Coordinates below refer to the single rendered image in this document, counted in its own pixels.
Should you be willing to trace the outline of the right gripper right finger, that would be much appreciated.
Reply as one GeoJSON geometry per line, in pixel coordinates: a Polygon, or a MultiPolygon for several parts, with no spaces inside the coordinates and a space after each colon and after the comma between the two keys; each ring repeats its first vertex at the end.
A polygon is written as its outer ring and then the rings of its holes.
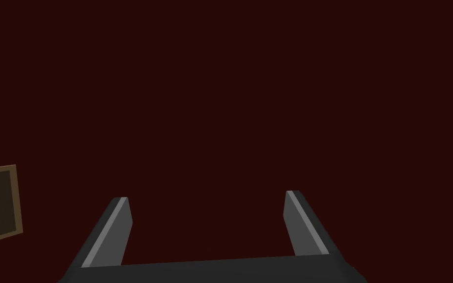
{"type": "Polygon", "coordinates": [[[301,191],[286,191],[283,219],[295,256],[335,255],[343,259],[301,191]]]}

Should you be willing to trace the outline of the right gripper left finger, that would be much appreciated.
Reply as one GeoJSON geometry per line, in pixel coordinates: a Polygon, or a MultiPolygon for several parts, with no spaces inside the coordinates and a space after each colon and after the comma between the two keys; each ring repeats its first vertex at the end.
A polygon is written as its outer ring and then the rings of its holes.
{"type": "Polygon", "coordinates": [[[127,197],[114,198],[75,256],[71,268],[118,266],[133,226],[127,197]]]}

